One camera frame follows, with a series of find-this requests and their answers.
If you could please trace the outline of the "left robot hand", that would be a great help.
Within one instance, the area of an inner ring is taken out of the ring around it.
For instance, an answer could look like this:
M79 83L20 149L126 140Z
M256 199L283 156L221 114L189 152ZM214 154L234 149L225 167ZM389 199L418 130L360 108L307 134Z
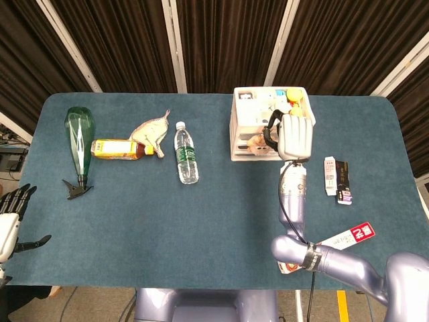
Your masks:
M21 222L36 190L37 186L25 184L0 197L0 265L10 260L14 253L40 248L52 238L45 235L38 241L19 242Z

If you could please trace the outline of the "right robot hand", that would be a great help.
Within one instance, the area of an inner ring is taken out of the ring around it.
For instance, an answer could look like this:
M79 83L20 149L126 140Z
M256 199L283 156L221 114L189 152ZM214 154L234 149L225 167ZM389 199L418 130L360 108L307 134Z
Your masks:
M276 109L262 134L266 145L284 161L307 160L311 157L313 124L310 119Z

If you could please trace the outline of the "plush toy keychain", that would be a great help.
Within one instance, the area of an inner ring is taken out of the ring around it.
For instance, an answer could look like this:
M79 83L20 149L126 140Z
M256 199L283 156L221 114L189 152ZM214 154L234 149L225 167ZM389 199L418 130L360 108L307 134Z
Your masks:
M277 152L269 147L262 134L254 135L247 140L247 151L255 156L275 155Z

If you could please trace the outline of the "long red white toothpaste box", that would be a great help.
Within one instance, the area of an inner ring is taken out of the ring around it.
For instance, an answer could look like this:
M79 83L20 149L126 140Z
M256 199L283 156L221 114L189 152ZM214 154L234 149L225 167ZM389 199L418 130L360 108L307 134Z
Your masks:
M375 230L370 222L366 221L344 232L338 233L326 240L317 243L318 246L329 246L338 250L345 250L375 236ZM282 274L291 274L302 267L297 264L278 262Z

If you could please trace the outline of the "white plastic drawer organizer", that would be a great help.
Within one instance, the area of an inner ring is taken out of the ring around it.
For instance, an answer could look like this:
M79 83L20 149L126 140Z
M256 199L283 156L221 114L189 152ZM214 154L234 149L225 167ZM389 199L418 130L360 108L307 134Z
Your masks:
M310 119L313 129L316 124L315 116L310 106L306 89L299 103L289 102L285 87L237 87L234 89L229 125L231 160L233 161L280 161L278 153L268 156L255 156L247 151L247 140L252 136L262 134L268 124L271 114L276 110L290 114L292 107L301 107L303 117Z

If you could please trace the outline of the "white and black flattened carton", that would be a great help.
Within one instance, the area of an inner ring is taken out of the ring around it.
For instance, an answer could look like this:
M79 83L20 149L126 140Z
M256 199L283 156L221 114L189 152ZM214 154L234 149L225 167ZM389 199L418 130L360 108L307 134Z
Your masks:
M335 196L340 205L351 205L353 196L351 194L349 180L349 164L345 161L336 160L333 156L324 158L324 186L328 196Z

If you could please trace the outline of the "clear water bottle green label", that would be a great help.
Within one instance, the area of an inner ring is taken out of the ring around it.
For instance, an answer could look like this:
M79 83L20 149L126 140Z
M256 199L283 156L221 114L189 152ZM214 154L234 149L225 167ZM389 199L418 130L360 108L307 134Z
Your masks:
M199 173L196 162L194 142L186 129L186 124L183 121L176 123L174 149L176 153L178 174L182 184L197 183L199 179Z

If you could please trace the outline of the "green plastic spray bottle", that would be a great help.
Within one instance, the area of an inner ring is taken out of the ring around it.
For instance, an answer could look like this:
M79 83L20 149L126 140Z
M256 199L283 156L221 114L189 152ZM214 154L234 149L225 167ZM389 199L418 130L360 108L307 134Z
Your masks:
M91 146L95 137L95 121L90 109L74 106L68 109L64 127L68 137L70 153L77 175L77 185L62 180L68 188L68 200L85 194L92 186L87 185Z

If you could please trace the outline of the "yellow label tea bottle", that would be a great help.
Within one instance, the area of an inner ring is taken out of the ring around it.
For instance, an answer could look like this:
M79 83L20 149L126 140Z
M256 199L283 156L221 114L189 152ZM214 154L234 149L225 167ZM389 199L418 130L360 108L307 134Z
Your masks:
M91 154L104 160L138 160L144 156L153 156L154 147L145 146L131 140L94 140L91 144Z

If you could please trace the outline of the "beige mesh fabric pouch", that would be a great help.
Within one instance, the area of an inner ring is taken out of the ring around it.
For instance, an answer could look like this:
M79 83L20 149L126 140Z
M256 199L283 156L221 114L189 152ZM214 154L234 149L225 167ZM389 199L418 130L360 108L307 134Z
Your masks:
M165 154L160 144L168 132L169 114L170 110L168 109L162 117L143 122L131 132L129 140L139 142L145 146L153 146L157 157L163 158Z

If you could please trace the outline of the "blue table cloth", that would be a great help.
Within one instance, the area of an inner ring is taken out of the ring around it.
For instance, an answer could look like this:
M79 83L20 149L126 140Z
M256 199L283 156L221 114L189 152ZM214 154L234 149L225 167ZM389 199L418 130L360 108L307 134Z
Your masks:
M280 162L230 157L231 95L59 93L44 103L21 178L37 186L19 238L50 241L14 255L6 273L17 285L168 288L308 288L311 275L280 273L271 254L284 233L278 219ZM90 163L92 188L68 200L75 180L64 119L88 107L99 138L122 138L169 109L196 150L199 181L178 178L174 129L165 156ZM368 221L375 236L350 248L383 272L396 252L429 258L422 208L393 105L383 97L310 96L316 118L306 163L307 240L320 242ZM324 158L349 164L353 202L340 205L324 186Z

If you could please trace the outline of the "dark brown curtain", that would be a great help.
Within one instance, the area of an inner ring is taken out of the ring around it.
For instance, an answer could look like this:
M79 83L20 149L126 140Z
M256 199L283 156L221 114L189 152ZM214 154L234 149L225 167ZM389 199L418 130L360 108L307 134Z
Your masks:
M186 86L261 86L290 0L176 0ZM177 90L162 0L50 0L104 92ZM273 83L369 95L429 33L429 0L300 0ZM36 0L0 0L0 113L33 133L90 86ZM429 58L388 95L414 176L429 173Z

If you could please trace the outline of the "grey robot torso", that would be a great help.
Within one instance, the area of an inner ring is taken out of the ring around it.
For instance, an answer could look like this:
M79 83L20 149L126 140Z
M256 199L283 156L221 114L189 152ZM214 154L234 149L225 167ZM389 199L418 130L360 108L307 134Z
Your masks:
M134 322L279 322L275 290L140 288Z

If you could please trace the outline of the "white metal frame post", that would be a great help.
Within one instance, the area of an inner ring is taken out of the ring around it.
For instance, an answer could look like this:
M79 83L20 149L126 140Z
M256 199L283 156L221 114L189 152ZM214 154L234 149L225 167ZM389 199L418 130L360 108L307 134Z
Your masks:
M371 92L371 96L389 96L425 59L429 57L429 31L402 58L381 83Z
M60 41L73 59L74 63L77 65L80 73L84 77L91 90L94 93L102 93L103 90L99 82L97 81L90 66L76 45L76 42L74 41L70 32L64 25L64 22L62 21L58 12L52 5L52 2L50 0L36 0L36 3L42 10L42 13L45 15L50 25L53 27L56 35L60 38Z
M0 123L5 127L16 133L19 137L21 137L25 142L31 143L33 140L33 135L28 131L24 130L21 126L19 126L16 122L14 122L11 118L6 116L4 113L0 112Z
M282 17L282 22L280 24L278 35L275 41L275 46L273 48L273 52L269 62L267 74L263 83L265 87L270 87L273 85L299 4L300 0L288 0L286 4L286 8L284 9L284 14Z
M177 91L180 94L186 94L188 90L176 0L162 0L162 9Z

